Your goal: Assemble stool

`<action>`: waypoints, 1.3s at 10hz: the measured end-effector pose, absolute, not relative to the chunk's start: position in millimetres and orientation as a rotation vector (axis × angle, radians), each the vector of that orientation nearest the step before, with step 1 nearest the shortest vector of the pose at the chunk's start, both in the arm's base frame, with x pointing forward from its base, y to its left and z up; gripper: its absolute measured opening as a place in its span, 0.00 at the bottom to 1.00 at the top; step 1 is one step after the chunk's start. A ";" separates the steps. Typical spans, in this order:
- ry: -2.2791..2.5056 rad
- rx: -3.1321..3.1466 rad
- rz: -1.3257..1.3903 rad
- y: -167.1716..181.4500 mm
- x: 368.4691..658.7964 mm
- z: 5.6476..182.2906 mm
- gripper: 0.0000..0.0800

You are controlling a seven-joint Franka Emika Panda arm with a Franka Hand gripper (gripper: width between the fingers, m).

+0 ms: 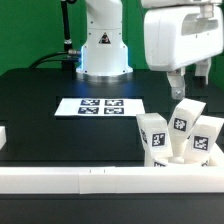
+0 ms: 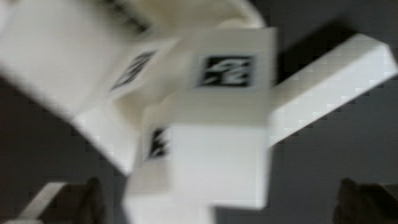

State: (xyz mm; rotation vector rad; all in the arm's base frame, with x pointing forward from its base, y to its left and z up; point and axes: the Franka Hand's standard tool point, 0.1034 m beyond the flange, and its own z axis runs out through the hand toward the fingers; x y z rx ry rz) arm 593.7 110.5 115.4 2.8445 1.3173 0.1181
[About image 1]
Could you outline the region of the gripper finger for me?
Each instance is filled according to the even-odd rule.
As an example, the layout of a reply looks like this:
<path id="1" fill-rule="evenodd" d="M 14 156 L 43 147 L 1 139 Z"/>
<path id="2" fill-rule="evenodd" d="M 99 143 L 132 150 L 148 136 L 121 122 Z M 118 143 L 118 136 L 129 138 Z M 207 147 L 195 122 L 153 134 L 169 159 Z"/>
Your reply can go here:
<path id="1" fill-rule="evenodd" d="M 195 76 L 198 77 L 203 84 L 207 84 L 210 69 L 211 69 L 210 58 L 199 61 L 196 63 Z"/>
<path id="2" fill-rule="evenodd" d="M 182 100 L 185 97 L 185 69 L 180 68 L 167 73 L 167 78 L 171 86 L 171 95 L 175 100 Z"/>

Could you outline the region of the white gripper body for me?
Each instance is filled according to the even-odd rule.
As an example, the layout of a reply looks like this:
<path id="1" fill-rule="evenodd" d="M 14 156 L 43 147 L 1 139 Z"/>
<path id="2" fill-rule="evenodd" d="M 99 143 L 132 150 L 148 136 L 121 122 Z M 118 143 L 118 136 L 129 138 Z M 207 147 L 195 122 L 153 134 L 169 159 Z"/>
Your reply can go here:
<path id="1" fill-rule="evenodd" d="M 199 6 L 149 10 L 144 18 L 144 49 L 153 71 L 174 71 L 220 54 L 224 49 L 223 13 L 214 6 L 211 18 Z"/>

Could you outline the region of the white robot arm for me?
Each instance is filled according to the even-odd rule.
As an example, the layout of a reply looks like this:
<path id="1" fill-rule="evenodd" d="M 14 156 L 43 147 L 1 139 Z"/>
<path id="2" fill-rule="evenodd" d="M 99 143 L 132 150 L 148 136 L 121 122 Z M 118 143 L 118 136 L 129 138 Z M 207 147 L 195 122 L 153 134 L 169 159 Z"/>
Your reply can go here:
<path id="1" fill-rule="evenodd" d="M 93 82 L 115 81 L 131 73 L 122 39 L 121 0 L 85 0 L 87 40 L 77 73 Z M 223 0 L 140 0 L 144 52 L 152 71 L 167 74 L 172 97 L 185 97 L 185 68 L 207 78 L 211 58 L 224 51 Z"/>

